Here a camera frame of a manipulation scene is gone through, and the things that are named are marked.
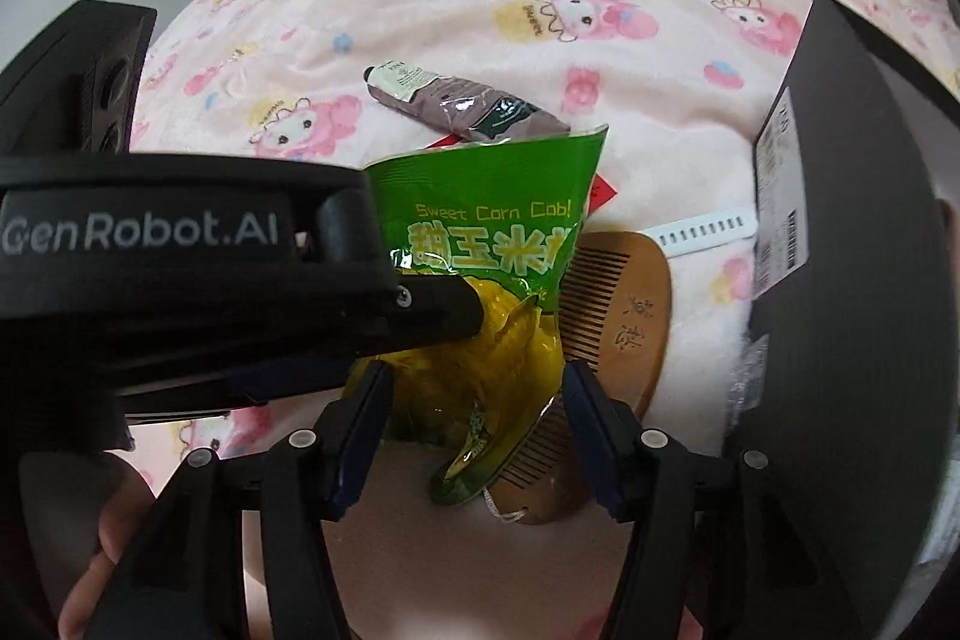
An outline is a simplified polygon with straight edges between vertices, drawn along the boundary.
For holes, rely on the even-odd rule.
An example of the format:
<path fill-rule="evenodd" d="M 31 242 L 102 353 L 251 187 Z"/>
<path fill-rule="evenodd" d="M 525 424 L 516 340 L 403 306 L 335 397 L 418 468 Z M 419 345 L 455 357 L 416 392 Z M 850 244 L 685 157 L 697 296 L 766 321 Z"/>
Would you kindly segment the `person's left hand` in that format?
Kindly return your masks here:
<path fill-rule="evenodd" d="M 60 611 L 57 626 L 60 640 L 85 637 L 104 588 L 127 544 L 155 502 L 153 492 L 139 471 L 123 459 L 117 459 L 117 466 L 121 470 L 121 481 L 99 513 L 96 551 Z"/>

